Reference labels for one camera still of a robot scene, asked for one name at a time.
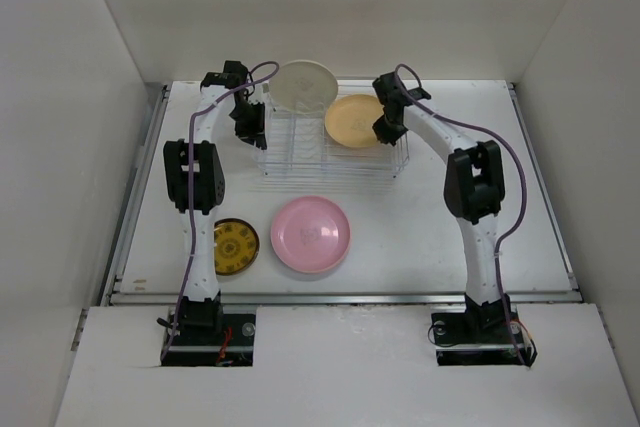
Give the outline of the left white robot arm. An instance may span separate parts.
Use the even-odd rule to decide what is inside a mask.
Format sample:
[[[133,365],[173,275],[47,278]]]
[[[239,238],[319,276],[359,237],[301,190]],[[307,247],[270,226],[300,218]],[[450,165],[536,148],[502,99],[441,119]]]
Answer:
[[[229,118],[239,140],[267,148],[266,107],[250,100],[256,85],[253,72],[239,61],[227,60],[220,72],[207,73],[186,135],[163,146],[168,197],[180,214],[185,236],[187,260],[180,302],[213,302],[219,296],[213,227],[225,196],[225,177],[215,144],[216,130]]]

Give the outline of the cream white plate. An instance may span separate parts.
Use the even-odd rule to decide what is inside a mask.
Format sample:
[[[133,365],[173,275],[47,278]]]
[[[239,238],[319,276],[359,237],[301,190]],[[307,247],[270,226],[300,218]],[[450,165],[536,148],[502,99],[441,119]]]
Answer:
[[[273,102],[295,113],[322,112],[338,96],[338,82],[324,65],[311,60],[283,64],[269,80]]]

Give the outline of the small yellow patterned plate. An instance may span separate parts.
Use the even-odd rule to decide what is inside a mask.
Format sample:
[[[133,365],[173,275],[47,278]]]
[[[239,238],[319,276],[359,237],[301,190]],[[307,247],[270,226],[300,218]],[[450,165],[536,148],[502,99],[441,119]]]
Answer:
[[[242,219],[226,218],[214,226],[214,267],[217,275],[234,276],[256,260],[260,239],[252,225]]]

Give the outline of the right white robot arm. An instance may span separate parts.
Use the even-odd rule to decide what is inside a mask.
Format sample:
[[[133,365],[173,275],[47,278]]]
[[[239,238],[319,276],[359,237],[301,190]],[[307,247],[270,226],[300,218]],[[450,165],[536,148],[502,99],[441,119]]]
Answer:
[[[450,122],[426,110],[431,98],[423,88],[402,88],[393,73],[377,77],[372,86],[383,114],[373,125],[376,138],[394,145],[406,132],[418,135],[445,163],[443,197],[461,231],[466,261],[467,300],[479,307],[463,316],[465,333],[487,340],[500,326],[494,310],[484,305],[500,302],[495,266],[497,216],[505,197],[501,150],[494,141],[472,139]]]

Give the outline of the pink plastic plate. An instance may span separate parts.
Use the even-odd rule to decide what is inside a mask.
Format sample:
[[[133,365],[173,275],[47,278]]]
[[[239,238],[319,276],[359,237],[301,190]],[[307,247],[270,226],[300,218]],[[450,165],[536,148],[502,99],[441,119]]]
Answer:
[[[272,248],[294,272],[319,275],[337,268],[351,246],[351,226],[343,209],[321,196],[286,203],[273,217]]]

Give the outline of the tan plastic plate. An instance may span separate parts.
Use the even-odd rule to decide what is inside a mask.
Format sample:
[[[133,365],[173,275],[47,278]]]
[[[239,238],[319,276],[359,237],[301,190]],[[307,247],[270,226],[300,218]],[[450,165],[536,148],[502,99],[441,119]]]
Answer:
[[[354,149],[378,144],[374,123],[383,115],[383,106],[371,95],[354,94],[336,100],[326,111],[324,125],[338,144]]]

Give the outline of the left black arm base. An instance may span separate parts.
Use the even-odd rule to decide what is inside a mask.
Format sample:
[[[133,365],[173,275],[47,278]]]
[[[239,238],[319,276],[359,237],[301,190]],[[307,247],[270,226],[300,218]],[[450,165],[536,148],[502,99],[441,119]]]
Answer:
[[[164,329],[163,367],[251,367],[257,330],[255,310],[228,309],[221,301],[183,299],[156,319]]]

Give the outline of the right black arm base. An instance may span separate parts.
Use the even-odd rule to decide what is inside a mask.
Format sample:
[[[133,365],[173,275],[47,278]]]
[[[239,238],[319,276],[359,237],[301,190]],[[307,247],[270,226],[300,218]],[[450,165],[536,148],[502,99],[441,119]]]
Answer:
[[[538,356],[535,342],[508,297],[483,304],[466,298],[462,309],[435,309],[429,340],[441,367],[530,368]]]

